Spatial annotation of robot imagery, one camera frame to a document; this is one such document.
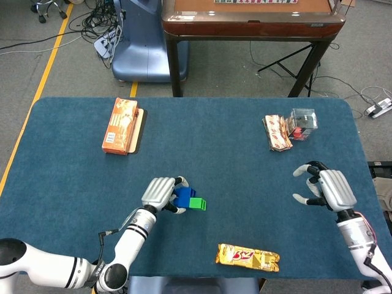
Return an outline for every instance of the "floor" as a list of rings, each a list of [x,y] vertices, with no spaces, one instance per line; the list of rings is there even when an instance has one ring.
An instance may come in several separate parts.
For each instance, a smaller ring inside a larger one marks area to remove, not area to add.
[[[57,35],[62,19],[55,10],[49,10],[46,24],[38,22],[29,9],[27,0],[2,0],[0,10],[0,47],[19,42],[40,40]],[[75,5],[70,14],[74,19],[88,11],[84,4]],[[332,76],[350,83],[356,90],[367,86],[392,89],[392,5],[372,0],[357,0],[355,8],[347,14],[347,22],[335,42],[338,50],[330,48],[322,59],[318,76]],[[61,44],[70,42],[78,34],[68,34]],[[55,39],[0,50],[39,51],[52,48]],[[184,84],[186,96],[205,97],[284,97],[288,94],[292,78],[281,78],[267,70],[258,77],[260,67],[252,62],[267,64],[289,54],[304,43],[267,42],[192,42],[190,72]],[[0,175],[18,139],[34,97],[129,97],[132,84],[120,82],[106,69],[91,44],[83,39],[60,48],[42,89],[40,82],[51,51],[41,53],[11,53],[0,55]],[[285,62],[293,70],[299,69],[305,53]],[[286,75],[280,68],[274,68]],[[337,99],[355,94],[347,85],[331,78],[318,78],[314,82],[314,96],[333,96]],[[366,94],[376,97],[379,89]],[[169,84],[140,83],[137,97],[171,96]],[[356,119],[367,160],[392,160],[392,111],[380,118],[361,117],[366,102],[355,96],[347,99]],[[358,281],[268,281],[264,293],[359,293]],[[26,276],[18,282],[17,293],[62,293],[63,290],[33,286]],[[88,290],[67,293],[88,293]]]

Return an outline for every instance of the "orange snack box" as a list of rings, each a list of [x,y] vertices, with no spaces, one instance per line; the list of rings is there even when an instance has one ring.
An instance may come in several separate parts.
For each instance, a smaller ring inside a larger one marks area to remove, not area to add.
[[[117,98],[102,149],[106,153],[127,155],[138,112],[137,101]]]

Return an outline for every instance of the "yellow candy bar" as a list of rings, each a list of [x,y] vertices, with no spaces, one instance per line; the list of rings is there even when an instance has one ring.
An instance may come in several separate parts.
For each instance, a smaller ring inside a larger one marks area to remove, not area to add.
[[[244,266],[262,271],[279,271],[277,262],[281,257],[277,253],[229,244],[219,244],[218,247],[216,263]]]

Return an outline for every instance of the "blue machine base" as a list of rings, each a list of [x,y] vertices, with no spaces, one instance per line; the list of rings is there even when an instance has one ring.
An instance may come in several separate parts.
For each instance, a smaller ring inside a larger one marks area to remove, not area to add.
[[[188,74],[189,42],[178,43],[179,77]],[[165,44],[149,47],[131,42],[120,42],[111,64],[115,78],[123,81],[170,82]]]

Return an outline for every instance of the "robotic arm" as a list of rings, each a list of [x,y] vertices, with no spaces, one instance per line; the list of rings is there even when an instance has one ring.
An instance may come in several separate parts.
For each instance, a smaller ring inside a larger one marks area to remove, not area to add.
[[[377,245],[373,228],[361,213],[353,210],[356,198],[345,176],[341,171],[330,170],[317,161],[300,166],[293,175],[300,176],[304,172],[312,175],[306,184],[316,198],[293,194],[294,199],[304,205],[326,206],[337,214],[337,226],[359,271],[364,276],[376,278],[382,284],[364,291],[365,294],[392,293],[392,270]],[[320,183],[322,191],[319,191],[317,183]]]
[[[50,254],[17,239],[0,239],[0,294],[14,293],[20,271],[42,286],[94,286],[97,291],[105,292],[121,289],[127,282],[130,265],[156,222],[156,214],[163,209],[176,214],[185,212],[184,208],[170,203],[176,197],[174,189],[179,184],[189,186],[182,176],[154,178],[150,182],[141,198],[143,207],[129,216],[132,219],[115,246],[115,259],[107,265],[101,260],[92,265],[83,258]],[[110,235],[118,230],[103,233]]]

